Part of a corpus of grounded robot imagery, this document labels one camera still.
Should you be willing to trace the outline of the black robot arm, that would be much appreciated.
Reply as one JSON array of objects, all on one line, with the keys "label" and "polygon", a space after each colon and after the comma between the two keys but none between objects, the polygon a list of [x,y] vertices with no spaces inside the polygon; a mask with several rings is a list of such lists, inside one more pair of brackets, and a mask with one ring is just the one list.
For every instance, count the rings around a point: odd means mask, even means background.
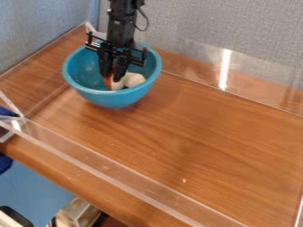
[{"label": "black robot arm", "polygon": [[99,56],[99,72],[103,78],[114,74],[114,82],[125,77],[130,65],[143,67],[149,50],[135,42],[135,30],[146,31],[137,25],[138,13],[150,21],[142,7],[145,0],[110,0],[109,31],[99,32],[87,22],[86,48]]}]

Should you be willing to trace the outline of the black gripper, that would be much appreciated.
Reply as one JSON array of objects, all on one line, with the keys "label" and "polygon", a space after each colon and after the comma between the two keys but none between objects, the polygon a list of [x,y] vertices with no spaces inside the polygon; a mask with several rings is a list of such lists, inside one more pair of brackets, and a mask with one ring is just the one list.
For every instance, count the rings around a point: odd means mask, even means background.
[{"label": "black gripper", "polygon": [[118,45],[107,40],[107,34],[89,30],[86,48],[95,51],[99,56],[99,72],[105,78],[113,73],[114,82],[119,82],[127,73],[130,65],[143,67],[147,60],[149,49],[141,44],[130,41],[125,45]]}]

